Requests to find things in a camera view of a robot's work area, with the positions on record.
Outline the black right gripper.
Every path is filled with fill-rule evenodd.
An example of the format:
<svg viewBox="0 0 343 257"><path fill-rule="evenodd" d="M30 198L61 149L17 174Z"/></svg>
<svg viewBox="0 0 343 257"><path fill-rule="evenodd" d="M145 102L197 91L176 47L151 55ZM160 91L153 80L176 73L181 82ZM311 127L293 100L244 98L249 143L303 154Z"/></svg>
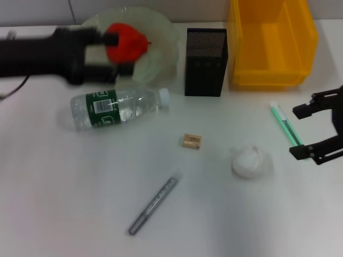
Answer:
<svg viewBox="0 0 343 257"><path fill-rule="evenodd" d="M332 123L337 135L311 145L290 147L289 152L297 160L311 158L317 165L321 165L342 157L342 86L337 89L313 93L309 104L294 107L293 113L298 119L304 119L324 110L332 110Z"/></svg>

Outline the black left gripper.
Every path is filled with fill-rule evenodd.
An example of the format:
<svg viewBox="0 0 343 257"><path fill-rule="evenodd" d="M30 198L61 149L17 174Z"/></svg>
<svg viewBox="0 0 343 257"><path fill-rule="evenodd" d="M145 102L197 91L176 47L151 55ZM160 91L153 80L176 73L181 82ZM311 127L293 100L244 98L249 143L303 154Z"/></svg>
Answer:
<svg viewBox="0 0 343 257"><path fill-rule="evenodd" d="M88 44L117 46L117 33L101 33L96 28L57 28L52 35L36 38L1 39L1 77L57 75L71 85L87 80L116 80L132 76L133 64L86 65Z"/></svg>

